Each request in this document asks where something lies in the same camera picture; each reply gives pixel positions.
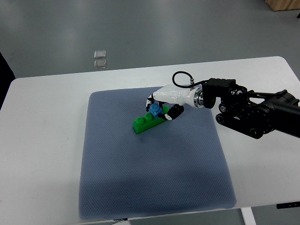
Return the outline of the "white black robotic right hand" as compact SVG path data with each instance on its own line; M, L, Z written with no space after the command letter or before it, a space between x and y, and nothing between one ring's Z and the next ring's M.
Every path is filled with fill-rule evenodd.
M194 108L202 108L204 106L203 90L201 87L194 89L180 88L174 84L169 84L158 89L147 98L147 112L155 101L157 101L161 109L164 103L173 104L167 113L162 113L157 116L163 120L174 120L179 117L184 112L184 105L189 105Z

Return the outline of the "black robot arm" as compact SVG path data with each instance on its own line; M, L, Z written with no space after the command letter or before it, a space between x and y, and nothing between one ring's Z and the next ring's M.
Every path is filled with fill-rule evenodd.
M211 78L202 83L204 107L220 98L218 124L255 139L274 130L299 137L299 99L287 90L261 93L237 85L234 79Z

